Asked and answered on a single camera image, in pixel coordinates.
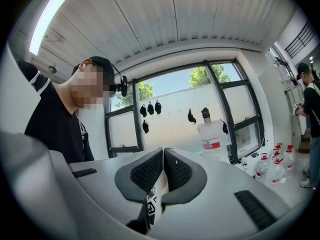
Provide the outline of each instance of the black t-shirt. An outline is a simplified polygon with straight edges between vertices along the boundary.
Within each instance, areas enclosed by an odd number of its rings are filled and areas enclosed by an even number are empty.
[[[76,114],[68,112],[50,80],[36,68],[20,69],[41,96],[24,133],[61,152],[68,164],[93,161],[88,133]]]
[[[319,81],[314,80],[312,83],[320,89]],[[313,88],[308,87],[304,90],[303,111],[310,117],[311,137],[320,137],[320,125],[317,120],[317,118],[320,120],[320,95]]]

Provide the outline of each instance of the person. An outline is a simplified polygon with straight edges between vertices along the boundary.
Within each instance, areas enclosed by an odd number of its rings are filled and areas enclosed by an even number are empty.
[[[311,69],[311,73],[313,75],[314,80],[319,81],[319,77],[317,76],[316,71],[314,70],[314,65],[313,64],[310,64],[310,69]]]
[[[24,133],[61,152],[68,164],[93,161],[89,135],[76,111],[97,104],[104,91],[110,92],[115,79],[110,61],[99,56],[85,59],[61,84],[51,82],[27,61],[17,64],[41,97]]]
[[[309,169],[303,172],[309,177],[301,182],[303,188],[315,188],[320,173],[320,82],[315,80],[311,70],[305,63],[297,67],[296,79],[301,79],[307,86],[304,90],[303,109],[296,111],[297,115],[310,118],[310,162]]]

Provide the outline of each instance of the ceiling light fixture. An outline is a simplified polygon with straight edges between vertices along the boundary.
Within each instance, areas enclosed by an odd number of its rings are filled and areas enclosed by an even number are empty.
[[[66,0],[49,0],[49,2],[46,4],[35,26],[30,42],[29,52],[33,53],[34,55],[38,55],[42,39],[44,38],[47,28],[65,1]]]

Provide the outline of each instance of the sky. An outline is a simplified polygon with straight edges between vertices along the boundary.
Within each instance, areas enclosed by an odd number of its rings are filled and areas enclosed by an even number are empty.
[[[154,78],[145,80],[144,82],[149,85],[153,85],[153,96],[160,96],[164,94],[174,93],[180,90],[188,89],[192,87],[189,83],[190,73],[193,72],[196,67],[184,69],[181,71],[164,74]],[[224,64],[223,74],[228,74],[231,81],[241,80],[234,66],[230,63]],[[111,111],[120,109],[121,107],[115,107],[115,104],[119,102],[119,99],[111,98]]]

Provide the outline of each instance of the tree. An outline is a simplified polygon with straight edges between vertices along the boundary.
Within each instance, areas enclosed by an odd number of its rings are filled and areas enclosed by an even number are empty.
[[[154,85],[153,84],[140,82],[140,83],[138,83],[138,90],[139,90],[138,93],[139,93],[139,100],[140,101],[149,99],[154,95]],[[120,92],[117,92],[115,94],[115,97],[117,99],[121,100],[120,102],[115,104],[115,106],[117,108],[127,107],[130,105],[133,105],[134,104],[134,95],[133,95],[132,85],[130,85],[128,87],[128,91],[127,91],[127,94],[125,97],[123,97]]]
[[[224,73],[225,66],[223,64],[212,65],[212,70],[218,78],[220,84],[231,81],[228,74]],[[198,66],[193,72],[190,73],[189,83],[192,87],[204,86],[211,83],[210,78],[204,66]]]

